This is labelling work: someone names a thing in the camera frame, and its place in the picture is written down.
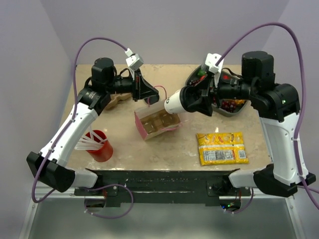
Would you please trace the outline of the green lime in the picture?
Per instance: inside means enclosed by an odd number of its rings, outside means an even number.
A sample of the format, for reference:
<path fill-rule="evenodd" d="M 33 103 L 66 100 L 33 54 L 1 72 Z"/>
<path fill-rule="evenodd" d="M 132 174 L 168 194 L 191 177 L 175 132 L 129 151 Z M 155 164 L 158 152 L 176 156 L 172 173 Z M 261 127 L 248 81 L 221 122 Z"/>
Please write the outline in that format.
<path fill-rule="evenodd" d="M 199 69 L 198 72 L 197 72 L 197 76 L 202 77 L 204 75 L 206 75 L 206 72 L 201 70 L 201 69 Z"/>

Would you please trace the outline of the brown paper bag pink handles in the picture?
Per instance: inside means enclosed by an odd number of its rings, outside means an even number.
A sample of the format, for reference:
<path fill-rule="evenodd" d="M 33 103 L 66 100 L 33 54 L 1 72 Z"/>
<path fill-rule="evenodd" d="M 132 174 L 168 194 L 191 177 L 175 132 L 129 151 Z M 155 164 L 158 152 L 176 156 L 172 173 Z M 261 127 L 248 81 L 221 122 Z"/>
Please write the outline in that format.
<path fill-rule="evenodd" d="M 165 87 L 161 85 L 155 86 L 155 88 L 159 87 L 164 90 L 164 100 L 159 100 L 152 105 L 150 101 L 147 100 L 147 106 L 134 110 L 135 125 L 144 141 L 162 133 L 174 131 L 188 121 L 186 113 L 171 115 L 164 109 L 167 91 Z"/>

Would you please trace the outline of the grey fruit tray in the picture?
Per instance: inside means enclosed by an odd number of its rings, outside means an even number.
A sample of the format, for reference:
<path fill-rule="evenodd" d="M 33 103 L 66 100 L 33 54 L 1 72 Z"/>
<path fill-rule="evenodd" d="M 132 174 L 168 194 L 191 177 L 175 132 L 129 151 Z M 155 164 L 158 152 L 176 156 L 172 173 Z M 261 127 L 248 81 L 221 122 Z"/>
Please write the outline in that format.
<path fill-rule="evenodd" d="M 196 85 L 202 79 L 203 71 L 201 66 L 198 66 L 187 78 L 185 85 Z M 240 79 L 240 75 L 231 71 L 230 68 L 224 67 L 221 73 L 220 79 L 224 83 L 234 83 Z M 242 109 L 248 104 L 247 100 L 238 99 L 222 99 L 220 107 L 217 107 L 216 99 L 213 98 L 212 108 L 214 112 L 217 112 L 225 117 L 233 117 L 239 114 Z"/>

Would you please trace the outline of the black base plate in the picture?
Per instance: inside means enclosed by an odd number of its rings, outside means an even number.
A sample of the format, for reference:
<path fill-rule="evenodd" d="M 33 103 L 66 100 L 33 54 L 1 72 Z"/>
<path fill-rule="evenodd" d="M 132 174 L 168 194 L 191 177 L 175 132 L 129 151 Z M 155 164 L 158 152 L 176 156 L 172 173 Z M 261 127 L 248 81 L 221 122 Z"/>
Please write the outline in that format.
<path fill-rule="evenodd" d="M 76 196 L 106 197 L 107 207 L 121 203 L 204 204 L 219 206 L 220 197 L 230 203 L 236 196 L 250 196 L 244 186 L 236 189 L 227 182 L 230 171 L 129 171 L 97 170 L 93 190 L 75 189 Z"/>

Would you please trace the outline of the yellow snack bag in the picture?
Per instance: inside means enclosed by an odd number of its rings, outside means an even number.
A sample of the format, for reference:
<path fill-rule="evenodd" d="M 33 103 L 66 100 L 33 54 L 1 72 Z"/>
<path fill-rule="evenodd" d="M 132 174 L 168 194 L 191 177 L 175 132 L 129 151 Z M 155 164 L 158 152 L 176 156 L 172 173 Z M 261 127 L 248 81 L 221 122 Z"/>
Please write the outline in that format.
<path fill-rule="evenodd" d="M 198 133 L 196 137 L 202 166 L 249 163 L 241 132 Z"/>

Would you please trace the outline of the red straw holder cup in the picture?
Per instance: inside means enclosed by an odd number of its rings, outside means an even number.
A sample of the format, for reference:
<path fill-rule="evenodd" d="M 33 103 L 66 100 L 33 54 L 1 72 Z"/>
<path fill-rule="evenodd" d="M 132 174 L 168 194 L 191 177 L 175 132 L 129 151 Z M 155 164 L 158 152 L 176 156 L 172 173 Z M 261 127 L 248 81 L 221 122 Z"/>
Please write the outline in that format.
<path fill-rule="evenodd" d="M 96 149 L 86 149 L 86 151 L 93 157 L 95 161 L 106 162 L 112 157 L 113 147 L 103 131 L 96 129 L 86 133 L 85 136 L 92 138 L 93 141 L 101 144 L 101 146 L 97 146 Z"/>

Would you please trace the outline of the dark red grapes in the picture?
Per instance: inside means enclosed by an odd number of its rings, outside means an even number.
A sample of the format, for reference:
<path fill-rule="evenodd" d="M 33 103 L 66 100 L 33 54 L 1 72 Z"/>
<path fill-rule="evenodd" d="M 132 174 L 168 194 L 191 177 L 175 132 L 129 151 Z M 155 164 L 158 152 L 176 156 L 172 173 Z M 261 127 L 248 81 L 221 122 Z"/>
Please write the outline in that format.
<path fill-rule="evenodd" d="M 204 78 L 205 76 L 199 77 L 198 79 L 189 79 L 186 81 L 186 85 L 195 86 Z M 239 109 L 239 106 L 235 100 L 222 100 L 221 108 L 227 112 L 234 113 L 236 109 Z"/>

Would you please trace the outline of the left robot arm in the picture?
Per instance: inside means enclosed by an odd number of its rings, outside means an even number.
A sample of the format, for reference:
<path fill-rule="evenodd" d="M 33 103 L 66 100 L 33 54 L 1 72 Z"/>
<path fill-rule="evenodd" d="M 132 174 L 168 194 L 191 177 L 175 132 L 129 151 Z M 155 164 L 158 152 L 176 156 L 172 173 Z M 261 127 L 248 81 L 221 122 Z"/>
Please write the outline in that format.
<path fill-rule="evenodd" d="M 123 77 L 117 73 L 112 59 L 95 60 L 91 77 L 85 81 L 77 102 L 61 128 L 40 152 L 31 152 L 27 156 L 35 181 L 59 192 L 71 187 L 85 187 L 91 195 L 99 195 L 103 191 L 103 183 L 96 173 L 87 169 L 76 171 L 66 165 L 74 147 L 110 103 L 113 94 L 131 94 L 134 101 L 158 94 L 143 78 L 140 67 L 144 62 L 138 54 L 128 57 L 126 63 L 129 75 Z"/>

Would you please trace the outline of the white wrapped straws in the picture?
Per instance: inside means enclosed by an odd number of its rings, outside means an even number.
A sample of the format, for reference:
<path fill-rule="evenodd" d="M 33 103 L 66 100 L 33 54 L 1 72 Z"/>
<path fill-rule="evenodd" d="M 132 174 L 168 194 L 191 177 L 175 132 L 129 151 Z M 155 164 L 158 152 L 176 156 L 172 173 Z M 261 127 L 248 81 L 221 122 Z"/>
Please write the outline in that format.
<path fill-rule="evenodd" d="M 75 150 L 90 150 L 95 151 L 102 148 L 105 142 L 108 141 L 107 137 L 99 136 L 93 129 L 89 126 L 89 135 L 83 135 L 80 137 L 79 141 L 76 143 Z"/>

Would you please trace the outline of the cardboard cup carrier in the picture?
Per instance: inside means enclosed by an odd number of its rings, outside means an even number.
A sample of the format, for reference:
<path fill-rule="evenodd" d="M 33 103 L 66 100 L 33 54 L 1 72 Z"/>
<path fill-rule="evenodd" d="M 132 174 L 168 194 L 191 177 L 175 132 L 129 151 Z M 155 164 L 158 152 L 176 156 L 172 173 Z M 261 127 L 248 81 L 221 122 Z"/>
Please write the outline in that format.
<path fill-rule="evenodd" d="M 110 110 L 114 108 L 119 102 L 128 100 L 131 98 L 131 96 L 132 95 L 130 93 L 111 95 L 111 101 L 104 108 L 104 110 Z"/>
<path fill-rule="evenodd" d="M 166 110 L 161 110 L 141 119 L 141 123 L 148 134 L 174 127 L 180 123 L 178 115 L 171 115 Z"/>

